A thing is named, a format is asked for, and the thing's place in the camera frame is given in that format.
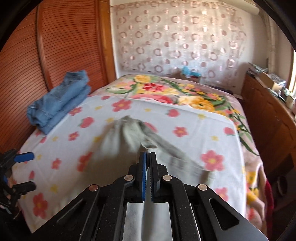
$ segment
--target pink floral blanket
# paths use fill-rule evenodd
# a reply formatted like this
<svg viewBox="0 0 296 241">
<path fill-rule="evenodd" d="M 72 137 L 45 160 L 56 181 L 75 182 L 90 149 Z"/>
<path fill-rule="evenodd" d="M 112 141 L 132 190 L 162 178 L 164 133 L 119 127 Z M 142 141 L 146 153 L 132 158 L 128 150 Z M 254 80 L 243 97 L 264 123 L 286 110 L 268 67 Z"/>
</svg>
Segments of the pink floral blanket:
<svg viewBox="0 0 296 241">
<path fill-rule="evenodd" d="M 245 217 L 267 234 L 265 196 L 266 175 L 262 160 L 251 136 L 245 114 L 232 95 L 187 80 L 150 75 L 125 75 L 92 95 L 120 96 L 168 104 L 189 105 L 230 118 L 237 127 L 242 145 L 247 181 L 247 207 Z M 232 129 L 225 130 L 233 135 Z"/>
</svg>

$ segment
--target blue gripper pad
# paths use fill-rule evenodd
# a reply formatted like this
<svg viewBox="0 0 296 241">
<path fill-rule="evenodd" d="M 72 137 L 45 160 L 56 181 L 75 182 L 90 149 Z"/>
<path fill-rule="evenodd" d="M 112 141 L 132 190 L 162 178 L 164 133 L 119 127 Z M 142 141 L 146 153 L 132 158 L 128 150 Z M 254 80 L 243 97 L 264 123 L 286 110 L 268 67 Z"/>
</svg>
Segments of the blue gripper pad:
<svg viewBox="0 0 296 241">
<path fill-rule="evenodd" d="M 142 201 L 145 201 L 145 195 L 146 195 L 146 158 L 147 158 L 147 154 L 146 152 L 143 153 L 142 155 Z"/>
<path fill-rule="evenodd" d="M 20 162 L 24 162 L 24 161 L 30 161 L 33 159 L 34 159 L 33 152 L 26 152 L 26 153 L 16 155 L 14 158 L 14 161 L 20 163 Z"/>
</svg>

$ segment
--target silver rivet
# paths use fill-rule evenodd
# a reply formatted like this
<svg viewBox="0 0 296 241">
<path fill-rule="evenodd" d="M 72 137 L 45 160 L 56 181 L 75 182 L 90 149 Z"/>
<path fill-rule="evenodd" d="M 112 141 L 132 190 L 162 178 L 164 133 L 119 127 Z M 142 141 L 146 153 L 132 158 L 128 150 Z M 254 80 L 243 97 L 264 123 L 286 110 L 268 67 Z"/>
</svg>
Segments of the silver rivet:
<svg viewBox="0 0 296 241">
<path fill-rule="evenodd" d="M 89 190 L 91 191 L 91 192 L 95 192 L 96 190 L 98 190 L 99 189 L 99 187 L 98 187 L 98 185 L 96 185 L 96 184 L 93 184 L 93 185 L 90 185 L 89 186 Z"/>
<path fill-rule="evenodd" d="M 198 185 L 198 189 L 201 190 L 201 191 L 206 191 L 207 190 L 207 185 L 205 185 L 205 184 L 199 184 Z"/>
<path fill-rule="evenodd" d="M 133 180 L 133 176 L 132 176 L 132 175 L 126 175 L 126 176 L 124 177 L 124 179 L 125 179 L 126 181 L 131 181 L 131 180 Z"/>
<path fill-rule="evenodd" d="M 163 180 L 165 180 L 165 181 L 171 181 L 172 180 L 172 177 L 170 175 L 164 175 L 163 176 Z"/>
</svg>

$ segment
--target bed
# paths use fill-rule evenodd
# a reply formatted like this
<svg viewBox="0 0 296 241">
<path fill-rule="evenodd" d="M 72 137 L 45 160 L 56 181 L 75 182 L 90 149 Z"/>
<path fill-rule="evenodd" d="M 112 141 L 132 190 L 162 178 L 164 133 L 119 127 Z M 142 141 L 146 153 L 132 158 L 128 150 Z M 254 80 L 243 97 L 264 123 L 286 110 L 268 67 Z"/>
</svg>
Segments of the bed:
<svg viewBox="0 0 296 241">
<path fill-rule="evenodd" d="M 94 160 L 104 130 L 126 115 L 142 120 L 205 169 L 216 171 L 210 187 L 267 234 L 266 176 L 239 102 L 208 86 L 150 75 L 119 78 L 93 92 L 47 136 L 35 130 L 28 138 L 20 152 L 32 151 L 35 159 L 15 164 L 12 182 L 32 180 L 37 185 L 19 200 L 32 232 L 88 185 L 107 185 L 127 173 L 108 167 L 106 171 L 114 175 L 104 180 L 89 178 L 95 175 L 88 173 L 97 167 Z M 168 167 L 169 174 L 178 177 L 177 169 Z M 198 177 L 182 181 L 196 185 Z M 159 208 L 166 207 L 157 206 L 154 213 Z M 155 222 L 154 233 L 170 230 L 166 223 L 167 227 Z"/>
</svg>

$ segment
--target white floral sheet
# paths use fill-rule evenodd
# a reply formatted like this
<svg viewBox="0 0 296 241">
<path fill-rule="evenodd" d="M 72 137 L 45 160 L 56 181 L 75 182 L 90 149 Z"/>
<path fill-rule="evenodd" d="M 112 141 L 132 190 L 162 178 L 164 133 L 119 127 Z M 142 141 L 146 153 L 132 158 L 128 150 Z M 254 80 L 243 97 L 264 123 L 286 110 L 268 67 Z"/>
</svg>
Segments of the white floral sheet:
<svg viewBox="0 0 296 241">
<path fill-rule="evenodd" d="M 13 166 L 15 183 L 31 180 L 37 186 L 19 200 L 32 232 L 92 184 L 84 177 L 88 165 L 97 161 L 94 157 L 103 133 L 114 120 L 126 115 L 145 122 L 205 169 L 215 170 L 211 188 L 245 215 L 244 161 L 239 136 L 230 119 L 188 106 L 92 96 L 69 112 L 47 136 L 36 130 L 21 148 L 21 153 L 32 151 L 35 159 Z M 191 180 L 188 184 L 198 183 L 199 180 Z M 164 228 L 157 220 L 154 227 Z"/>
</svg>

